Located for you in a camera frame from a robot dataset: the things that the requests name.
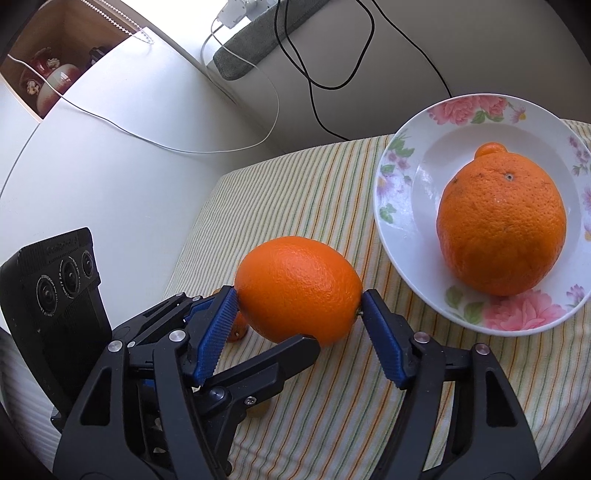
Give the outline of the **smooth round orange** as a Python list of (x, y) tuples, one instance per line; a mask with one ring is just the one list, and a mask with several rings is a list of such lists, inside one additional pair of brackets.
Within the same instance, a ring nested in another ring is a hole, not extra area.
[(337, 250), (287, 236), (245, 255), (236, 270), (235, 291), (240, 312), (263, 338), (280, 343), (301, 334), (327, 347), (353, 328), (363, 285)]

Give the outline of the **white power adapter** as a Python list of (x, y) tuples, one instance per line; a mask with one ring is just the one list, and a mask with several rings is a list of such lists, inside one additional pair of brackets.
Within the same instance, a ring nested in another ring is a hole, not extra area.
[(235, 28), (244, 18), (256, 20), (276, 4), (276, 0), (228, 0), (218, 12), (216, 20), (228, 29)]

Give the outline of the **red white ceramic jar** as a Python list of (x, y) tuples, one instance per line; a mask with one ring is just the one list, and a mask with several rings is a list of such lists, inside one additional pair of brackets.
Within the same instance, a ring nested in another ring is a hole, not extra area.
[(81, 70), (71, 64), (62, 63), (50, 47), (36, 52), (30, 59), (29, 68), (21, 73), (19, 84), (26, 100), (33, 103), (40, 117), (47, 113), (74, 82), (81, 76)]

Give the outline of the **small mandarin on cloth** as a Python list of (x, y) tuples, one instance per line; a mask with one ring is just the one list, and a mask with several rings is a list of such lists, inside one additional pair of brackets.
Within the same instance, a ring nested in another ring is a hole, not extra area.
[(273, 401), (270, 399), (264, 400), (263, 402), (257, 403), (252, 407), (249, 407), (246, 414), (250, 418), (263, 418), (266, 416), (267, 411), (270, 409), (270, 405)]

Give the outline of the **small mandarin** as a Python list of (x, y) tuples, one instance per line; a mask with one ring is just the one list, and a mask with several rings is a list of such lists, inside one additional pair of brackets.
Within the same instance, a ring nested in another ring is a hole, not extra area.
[(257, 403), (252, 407), (249, 407), (246, 414), (250, 418), (263, 418), (266, 416), (267, 411), (270, 409), (270, 405), (273, 401), (270, 399), (264, 400), (263, 402)]
[(240, 312), (235, 288), (224, 286), (216, 292), (215, 310), (211, 323), (211, 338), (226, 343), (245, 337), (249, 324)]

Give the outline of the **floral white plate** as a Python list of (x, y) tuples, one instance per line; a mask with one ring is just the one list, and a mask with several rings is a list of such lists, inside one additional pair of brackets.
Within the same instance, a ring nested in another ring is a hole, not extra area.
[(411, 289), (499, 336), (560, 325), (590, 299), (590, 129), (471, 94), (415, 114), (377, 166), (374, 212)]

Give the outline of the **striped yellow cloth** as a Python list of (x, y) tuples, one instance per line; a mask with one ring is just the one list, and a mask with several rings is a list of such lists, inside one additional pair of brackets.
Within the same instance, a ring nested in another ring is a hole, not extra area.
[[(282, 155), (219, 179), (194, 220), (167, 295), (208, 296), (235, 281), (242, 258), (274, 238), (311, 238), (353, 266), (344, 285), (380, 292), (389, 308), (441, 344), (467, 348), (480, 335), (428, 307), (381, 246), (373, 180), (389, 138), (379, 136)], [(235, 479), (367, 479), (404, 395), (385, 376), (362, 321), (315, 308), (335, 323), (337, 342), (287, 381), (269, 405), (252, 408), (229, 452)], [(590, 311), (539, 335), (492, 337), (529, 422), (540, 459), (565, 445), (590, 404)]]

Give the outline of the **large bumpy orange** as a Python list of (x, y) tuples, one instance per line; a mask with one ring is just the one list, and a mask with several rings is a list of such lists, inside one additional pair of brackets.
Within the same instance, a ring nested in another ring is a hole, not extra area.
[(543, 168), (489, 142), (445, 187), (436, 230), (455, 277), (506, 297), (532, 289), (551, 271), (565, 245), (567, 215)]

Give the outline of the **green sill mat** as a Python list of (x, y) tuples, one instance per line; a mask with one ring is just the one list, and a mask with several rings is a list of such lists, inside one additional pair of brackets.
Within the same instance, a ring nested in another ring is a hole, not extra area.
[(249, 23), (222, 43), (214, 56), (213, 63), (226, 81), (235, 81), (252, 70), (252, 64), (259, 64), (279, 45), (274, 30), (277, 29), (280, 40), (296, 31), (318, 13), (328, 0), (281, 1), (279, 19), (274, 22), (276, 7)]

